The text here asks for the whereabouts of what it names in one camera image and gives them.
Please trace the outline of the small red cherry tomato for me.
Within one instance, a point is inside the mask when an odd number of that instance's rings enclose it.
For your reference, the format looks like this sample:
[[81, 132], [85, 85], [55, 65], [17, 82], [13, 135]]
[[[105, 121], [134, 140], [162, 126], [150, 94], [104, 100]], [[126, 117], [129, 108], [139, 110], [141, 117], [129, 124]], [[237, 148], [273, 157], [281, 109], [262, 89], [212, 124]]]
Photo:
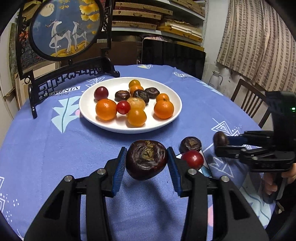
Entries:
[[128, 114], [130, 109], [130, 103], [125, 100], [120, 101], [116, 106], [116, 111], [122, 115]]

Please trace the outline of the pale peeled orange fruit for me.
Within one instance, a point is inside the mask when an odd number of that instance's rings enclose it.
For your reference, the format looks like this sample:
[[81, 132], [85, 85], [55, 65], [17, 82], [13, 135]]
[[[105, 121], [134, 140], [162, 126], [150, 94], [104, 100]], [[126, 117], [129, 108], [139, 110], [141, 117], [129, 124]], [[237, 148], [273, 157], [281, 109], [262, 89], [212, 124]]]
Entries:
[[146, 106], [145, 102], [140, 98], [130, 97], [127, 101], [129, 102], [131, 109], [132, 108], [145, 109], [145, 106]]

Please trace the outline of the striped beige curtain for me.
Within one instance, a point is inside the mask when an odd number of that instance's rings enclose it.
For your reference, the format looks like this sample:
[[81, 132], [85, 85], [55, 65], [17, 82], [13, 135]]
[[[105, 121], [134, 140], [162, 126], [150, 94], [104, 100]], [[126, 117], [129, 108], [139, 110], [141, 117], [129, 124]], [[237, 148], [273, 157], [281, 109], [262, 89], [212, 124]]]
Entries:
[[217, 62], [267, 91], [295, 92], [295, 39], [266, 1], [230, 1]]

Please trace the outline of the small yellow tomato far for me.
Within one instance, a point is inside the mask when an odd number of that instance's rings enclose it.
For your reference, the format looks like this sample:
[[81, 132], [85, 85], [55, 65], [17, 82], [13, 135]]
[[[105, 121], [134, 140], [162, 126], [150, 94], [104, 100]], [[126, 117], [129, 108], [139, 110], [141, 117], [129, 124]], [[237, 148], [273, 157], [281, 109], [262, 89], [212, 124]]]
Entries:
[[129, 82], [128, 87], [131, 88], [133, 85], [141, 85], [141, 83], [137, 79], [133, 79]]

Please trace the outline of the white oval plate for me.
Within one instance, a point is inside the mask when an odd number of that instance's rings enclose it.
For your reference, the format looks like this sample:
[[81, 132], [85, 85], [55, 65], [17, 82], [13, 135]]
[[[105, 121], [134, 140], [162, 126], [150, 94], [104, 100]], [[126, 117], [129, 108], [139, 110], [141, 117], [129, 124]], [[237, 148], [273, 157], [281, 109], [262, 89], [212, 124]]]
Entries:
[[90, 123], [114, 133], [145, 133], [174, 121], [182, 101], [170, 87], [155, 80], [121, 77], [86, 90], [79, 109]]

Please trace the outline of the orange tomato front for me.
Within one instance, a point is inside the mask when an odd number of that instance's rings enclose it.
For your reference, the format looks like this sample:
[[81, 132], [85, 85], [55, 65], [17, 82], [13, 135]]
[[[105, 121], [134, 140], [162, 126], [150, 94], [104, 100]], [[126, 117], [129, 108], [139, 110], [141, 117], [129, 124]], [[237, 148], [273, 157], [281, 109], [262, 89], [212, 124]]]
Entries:
[[127, 113], [127, 121], [132, 126], [143, 126], [147, 120], [147, 115], [141, 108], [132, 108]]

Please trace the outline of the wooden slatted chair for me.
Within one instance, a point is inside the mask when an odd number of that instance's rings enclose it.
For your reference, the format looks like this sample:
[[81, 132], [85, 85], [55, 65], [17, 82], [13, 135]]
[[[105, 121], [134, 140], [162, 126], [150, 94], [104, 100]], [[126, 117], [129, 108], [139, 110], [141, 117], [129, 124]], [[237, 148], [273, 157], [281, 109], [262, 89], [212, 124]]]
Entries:
[[264, 105], [267, 105], [266, 96], [252, 84], [248, 83], [243, 79], [239, 79], [234, 89], [234, 92], [230, 98], [232, 102], [235, 101], [236, 97], [238, 96], [242, 88], [246, 89], [246, 93], [244, 94], [240, 108], [250, 118], [254, 118], [260, 110], [260, 108], [262, 108]]

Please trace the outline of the large red tomato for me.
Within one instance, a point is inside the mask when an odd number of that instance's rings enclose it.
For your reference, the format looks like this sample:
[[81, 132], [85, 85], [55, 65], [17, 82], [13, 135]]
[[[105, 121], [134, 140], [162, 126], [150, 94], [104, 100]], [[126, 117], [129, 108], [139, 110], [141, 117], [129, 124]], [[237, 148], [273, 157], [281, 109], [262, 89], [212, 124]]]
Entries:
[[204, 164], [202, 154], [196, 150], [190, 150], [182, 154], [181, 159], [186, 161], [190, 168], [199, 170]]

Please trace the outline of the round deer embroidery screen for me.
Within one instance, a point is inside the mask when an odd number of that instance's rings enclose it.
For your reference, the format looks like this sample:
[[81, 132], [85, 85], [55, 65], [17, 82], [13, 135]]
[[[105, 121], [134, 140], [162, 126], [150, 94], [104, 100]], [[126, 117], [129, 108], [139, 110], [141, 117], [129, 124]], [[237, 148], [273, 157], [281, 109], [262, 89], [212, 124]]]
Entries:
[[96, 42], [103, 17], [100, 1], [43, 1], [31, 18], [30, 46], [45, 60], [70, 59]]

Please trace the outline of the dark chestnut on plate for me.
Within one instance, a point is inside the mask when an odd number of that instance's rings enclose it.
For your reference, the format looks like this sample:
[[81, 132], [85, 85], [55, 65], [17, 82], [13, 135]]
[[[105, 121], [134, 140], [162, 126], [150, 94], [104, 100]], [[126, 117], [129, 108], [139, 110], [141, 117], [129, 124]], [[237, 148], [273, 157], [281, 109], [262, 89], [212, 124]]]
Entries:
[[119, 90], [115, 93], [115, 101], [126, 101], [130, 98], [130, 93], [126, 90]]

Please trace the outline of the large dark water chestnut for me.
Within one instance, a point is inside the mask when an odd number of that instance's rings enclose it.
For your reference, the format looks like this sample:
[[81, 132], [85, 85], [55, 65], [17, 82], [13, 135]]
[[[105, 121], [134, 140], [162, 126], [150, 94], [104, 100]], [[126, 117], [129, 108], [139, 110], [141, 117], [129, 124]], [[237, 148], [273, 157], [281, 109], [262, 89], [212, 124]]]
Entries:
[[126, 155], [126, 170], [135, 180], [148, 180], [163, 171], [168, 162], [167, 149], [153, 140], [133, 142]]

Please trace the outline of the small orange tomato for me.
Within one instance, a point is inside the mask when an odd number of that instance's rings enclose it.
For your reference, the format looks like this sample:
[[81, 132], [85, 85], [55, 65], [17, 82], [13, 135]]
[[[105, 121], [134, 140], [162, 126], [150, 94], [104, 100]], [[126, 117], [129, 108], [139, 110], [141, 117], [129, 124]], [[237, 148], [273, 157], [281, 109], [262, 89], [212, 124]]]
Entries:
[[129, 92], [130, 92], [130, 95], [133, 96], [133, 93], [136, 91], [136, 90], [144, 90], [144, 88], [140, 85], [132, 85], [130, 88], [129, 88]]

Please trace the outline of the black carved screen stand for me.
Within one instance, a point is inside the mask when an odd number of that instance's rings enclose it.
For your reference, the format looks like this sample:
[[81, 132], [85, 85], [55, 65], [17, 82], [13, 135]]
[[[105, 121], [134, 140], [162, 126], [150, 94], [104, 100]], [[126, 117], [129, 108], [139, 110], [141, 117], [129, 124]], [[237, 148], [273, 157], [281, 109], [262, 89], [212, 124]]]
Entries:
[[71, 57], [51, 62], [65, 62], [66, 65], [59, 67], [40, 77], [35, 77], [32, 70], [24, 72], [22, 68], [21, 57], [25, 52], [25, 45], [29, 44], [29, 27], [31, 18], [23, 16], [25, 5], [22, 4], [18, 13], [18, 22], [16, 25], [16, 64], [20, 80], [24, 80], [28, 85], [28, 95], [33, 118], [37, 118], [36, 105], [49, 97], [58, 87], [67, 79], [71, 80], [76, 76], [89, 75], [100, 76], [109, 74], [113, 77], [119, 77], [120, 73], [115, 70], [114, 65], [108, 57], [111, 49], [111, 30], [112, 13], [114, 1], [105, 1], [103, 3], [104, 17], [103, 28], [96, 42], [94, 42], [84, 52]]

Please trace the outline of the blue patterned tablecloth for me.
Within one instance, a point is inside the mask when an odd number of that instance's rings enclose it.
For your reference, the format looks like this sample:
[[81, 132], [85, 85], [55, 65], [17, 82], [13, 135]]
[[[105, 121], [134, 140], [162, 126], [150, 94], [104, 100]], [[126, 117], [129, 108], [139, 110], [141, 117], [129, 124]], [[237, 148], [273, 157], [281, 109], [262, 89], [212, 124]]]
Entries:
[[[175, 90], [183, 104], [178, 118], [138, 135], [103, 130], [81, 116], [79, 99], [108, 76], [78, 76], [60, 86], [60, 93], [37, 106], [37, 118], [26, 103], [12, 122], [1, 147], [1, 211], [19, 237], [66, 175], [80, 178], [104, 167], [122, 147], [136, 140], [156, 140], [178, 152], [180, 142], [195, 136], [206, 157], [206, 176], [229, 177], [254, 209], [263, 226], [274, 205], [262, 201], [261, 176], [247, 166], [214, 155], [213, 135], [237, 136], [258, 125], [228, 97], [206, 83], [170, 66], [119, 66], [121, 76], [149, 78]], [[180, 240], [187, 199], [178, 197], [168, 169], [146, 181], [125, 174], [119, 192], [107, 199], [115, 240]]]

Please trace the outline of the shelf with wooden boxes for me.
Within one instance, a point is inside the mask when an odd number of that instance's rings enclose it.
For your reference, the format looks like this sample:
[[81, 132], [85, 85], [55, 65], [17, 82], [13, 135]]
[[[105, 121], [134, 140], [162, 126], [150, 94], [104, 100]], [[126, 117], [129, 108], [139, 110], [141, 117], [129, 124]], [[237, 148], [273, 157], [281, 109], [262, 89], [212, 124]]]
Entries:
[[205, 1], [115, 1], [112, 30], [204, 51], [205, 18]]

